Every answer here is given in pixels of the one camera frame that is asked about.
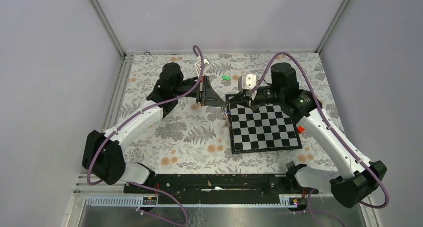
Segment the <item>orange object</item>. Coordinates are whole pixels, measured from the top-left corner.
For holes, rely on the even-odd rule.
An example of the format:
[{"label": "orange object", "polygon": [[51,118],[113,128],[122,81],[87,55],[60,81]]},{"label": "orange object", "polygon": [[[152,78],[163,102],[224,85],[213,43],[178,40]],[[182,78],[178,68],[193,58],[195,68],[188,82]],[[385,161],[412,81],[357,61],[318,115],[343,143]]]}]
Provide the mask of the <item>orange object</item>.
[{"label": "orange object", "polygon": [[305,129],[302,126],[299,126],[298,128],[298,133],[303,133],[303,131],[305,131]]}]

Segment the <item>gray floor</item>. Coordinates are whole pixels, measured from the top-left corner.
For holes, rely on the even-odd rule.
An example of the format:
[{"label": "gray floor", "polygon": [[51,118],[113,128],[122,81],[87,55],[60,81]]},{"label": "gray floor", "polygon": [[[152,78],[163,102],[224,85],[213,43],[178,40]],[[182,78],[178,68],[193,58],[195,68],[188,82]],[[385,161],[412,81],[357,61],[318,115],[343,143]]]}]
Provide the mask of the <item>gray floor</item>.
[{"label": "gray floor", "polygon": [[[333,197],[312,199],[313,210],[327,211],[339,217],[349,227],[366,226],[358,205],[351,209],[341,206]],[[318,224],[309,213],[281,214],[285,208],[187,208],[190,227],[314,227]],[[157,207],[152,213],[173,221],[184,222],[179,208]],[[340,227],[336,220],[316,214],[325,227]],[[87,206],[80,227],[172,227],[156,218],[140,215],[135,208]]]}]

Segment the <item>floral pattern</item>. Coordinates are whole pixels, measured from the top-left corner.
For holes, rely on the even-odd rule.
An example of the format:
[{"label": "floral pattern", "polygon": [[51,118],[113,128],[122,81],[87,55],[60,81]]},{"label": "floral pattern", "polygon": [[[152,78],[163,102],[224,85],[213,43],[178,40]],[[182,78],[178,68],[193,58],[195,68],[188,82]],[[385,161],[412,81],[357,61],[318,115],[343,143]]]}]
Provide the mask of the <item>floral pattern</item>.
[{"label": "floral pattern", "polygon": [[[241,75],[261,76],[273,54],[216,54],[205,55],[210,65],[204,70],[213,89],[224,99],[237,93]],[[331,120],[342,130],[338,111],[317,54],[293,55],[305,69],[317,97],[328,111]],[[152,91],[161,68],[168,62],[181,66],[184,78],[195,76],[194,55],[135,56],[119,121],[138,109]],[[277,62],[295,64],[286,56]],[[231,77],[231,81],[221,76]],[[300,87],[307,89],[301,72],[297,71]],[[270,73],[265,79],[271,82]],[[232,154],[228,123],[220,108],[202,107],[193,98],[182,98],[178,105],[160,122],[149,126],[125,150],[130,162],[141,162],[157,173],[212,174],[212,173],[284,173],[285,164],[294,161],[313,168],[334,171],[335,165],[307,131],[300,134],[302,149]]]}]

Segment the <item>gray wall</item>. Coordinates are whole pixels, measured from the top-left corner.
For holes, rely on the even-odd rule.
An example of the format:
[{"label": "gray wall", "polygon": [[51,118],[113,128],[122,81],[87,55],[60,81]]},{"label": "gray wall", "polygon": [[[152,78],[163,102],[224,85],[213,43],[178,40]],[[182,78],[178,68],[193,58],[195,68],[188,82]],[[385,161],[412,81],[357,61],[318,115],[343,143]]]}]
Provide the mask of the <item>gray wall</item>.
[{"label": "gray wall", "polygon": [[422,222],[422,10],[422,0],[352,0],[321,56],[347,136],[388,167],[385,227]]},{"label": "gray wall", "polygon": [[126,51],[314,50],[342,0],[99,0]]},{"label": "gray wall", "polygon": [[0,226],[60,225],[118,63],[88,0],[0,0]]}]

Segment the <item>chessboard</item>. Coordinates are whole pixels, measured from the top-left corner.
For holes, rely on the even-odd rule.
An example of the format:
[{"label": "chessboard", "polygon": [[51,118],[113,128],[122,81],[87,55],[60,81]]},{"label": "chessboard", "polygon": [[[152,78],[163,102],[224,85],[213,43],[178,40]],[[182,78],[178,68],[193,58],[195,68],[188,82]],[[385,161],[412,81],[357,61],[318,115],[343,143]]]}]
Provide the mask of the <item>chessboard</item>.
[{"label": "chessboard", "polygon": [[259,106],[257,111],[229,104],[232,153],[301,149],[297,127],[280,106]]}]

